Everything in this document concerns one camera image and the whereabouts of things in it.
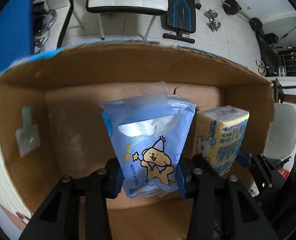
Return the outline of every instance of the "wooden chair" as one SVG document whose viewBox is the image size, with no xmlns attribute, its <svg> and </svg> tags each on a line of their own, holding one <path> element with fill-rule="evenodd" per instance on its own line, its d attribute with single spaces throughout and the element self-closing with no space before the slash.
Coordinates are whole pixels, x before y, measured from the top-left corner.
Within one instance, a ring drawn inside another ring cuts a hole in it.
<svg viewBox="0 0 296 240">
<path fill-rule="evenodd" d="M 292 89 L 296 88 L 296 86 L 286 86 L 282 87 L 280 85 L 279 80 L 276 78 L 275 81 L 273 81 L 273 97 L 274 101 L 276 103 L 283 103 L 283 102 L 289 102 L 296 104 L 296 95 L 287 95 L 283 93 L 284 89 Z"/>
</svg>

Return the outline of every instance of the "tissue package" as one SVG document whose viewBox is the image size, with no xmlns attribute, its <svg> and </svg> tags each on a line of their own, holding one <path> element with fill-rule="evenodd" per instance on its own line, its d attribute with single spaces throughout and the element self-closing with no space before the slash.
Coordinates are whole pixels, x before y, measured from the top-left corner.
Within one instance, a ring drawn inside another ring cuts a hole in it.
<svg viewBox="0 0 296 240">
<path fill-rule="evenodd" d="M 222 176 L 235 161 L 248 118 L 248 111 L 232 106 L 198 112 L 193 154 L 201 154 Z"/>
<path fill-rule="evenodd" d="M 176 190 L 176 168 L 195 104 L 160 93 L 104 103 L 101 107 L 127 196 L 162 196 Z"/>
</svg>

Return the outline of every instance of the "cardboard box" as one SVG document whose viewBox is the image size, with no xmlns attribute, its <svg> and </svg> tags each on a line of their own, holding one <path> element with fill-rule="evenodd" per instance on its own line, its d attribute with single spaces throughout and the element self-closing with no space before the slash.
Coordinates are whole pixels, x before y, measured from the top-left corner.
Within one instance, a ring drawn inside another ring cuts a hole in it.
<svg viewBox="0 0 296 240">
<path fill-rule="evenodd" d="M 159 81 L 167 83 L 169 94 L 192 100 L 197 111 L 225 105 L 249 111 L 241 151 L 263 152 L 273 117 L 270 81 L 241 65 L 204 52 L 143 42 L 49 52 L 0 75 L 1 149 L 27 207 L 35 212 L 63 175 L 88 176 L 115 156 L 99 103 L 129 96 L 132 82 Z M 41 146 L 20 158 L 15 132 L 22 127 L 24 106 L 31 106 Z M 195 120 L 184 156 L 191 157 L 194 132 Z M 237 163 L 227 176 L 232 173 L 245 185 L 251 183 L 249 171 Z M 178 192 L 144 199 L 128 199 L 121 192 L 107 206 L 115 240 L 186 238 L 192 201 Z"/>
</svg>

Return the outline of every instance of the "chair leg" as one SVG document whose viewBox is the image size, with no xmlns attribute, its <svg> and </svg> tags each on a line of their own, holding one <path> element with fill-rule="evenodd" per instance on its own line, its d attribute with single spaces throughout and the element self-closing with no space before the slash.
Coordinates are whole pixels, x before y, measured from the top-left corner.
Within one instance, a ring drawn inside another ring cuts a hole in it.
<svg viewBox="0 0 296 240">
<path fill-rule="evenodd" d="M 150 29 L 151 29 L 153 23 L 155 22 L 156 17 L 157 17 L 156 15 L 152 16 L 152 19 L 151 19 L 150 24 L 149 24 L 149 26 L 148 26 L 148 29 L 147 29 L 146 35 L 144 36 L 144 41 L 147 40 L 148 34 L 149 34 L 149 32 L 150 32 Z"/>
<path fill-rule="evenodd" d="M 76 19 L 77 19 L 77 22 L 80 24 L 80 26 L 83 28 L 84 27 L 84 24 L 82 23 L 82 21 L 80 20 L 77 12 L 75 11 L 75 9 L 72 10 L 72 13 L 73 15 L 75 15 Z"/>
<path fill-rule="evenodd" d="M 105 35 L 104 35 L 103 23 L 101 21 L 100 13 L 97 13 L 96 17 L 97 17 L 97 22 L 98 22 L 98 26 L 99 26 L 100 35 L 101 35 L 101 40 L 103 41 L 105 39 Z"/>
</svg>

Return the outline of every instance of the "metal screw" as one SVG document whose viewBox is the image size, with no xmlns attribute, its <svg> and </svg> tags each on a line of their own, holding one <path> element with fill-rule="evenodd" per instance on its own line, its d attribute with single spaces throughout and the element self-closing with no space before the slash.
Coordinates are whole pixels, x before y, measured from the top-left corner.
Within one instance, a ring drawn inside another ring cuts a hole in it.
<svg viewBox="0 0 296 240">
<path fill-rule="evenodd" d="M 200 175 L 200 174 L 202 174 L 202 169 L 200 169 L 200 168 L 194 168 L 193 169 L 193 173 L 194 174 L 197 174 L 197 175 Z"/>
<path fill-rule="evenodd" d="M 100 168 L 100 169 L 98 169 L 98 171 L 97 171 L 97 173 L 98 173 L 99 175 L 104 175 L 104 174 L 106 174 L 106 172 L 107 172 L 107 170 L 106 170 L 105 168 Z"/>
<path fill-rule="evenodd" d="M 236 176 L 234 176 L 234 175 L 231 175 L 229 177 L 229 180 L 232 181 L 232 182 L 236 182 L 236 181 L 238 181 L 238 178 Z"/>
<path fill-rule="evenodd" d="M 61 180 L 62 180 L 62 182 L 70 182 L 71 177 L 68 176 L 68 175 L 66 175 L 66 176 L 64 176 Z"/>
</svg>

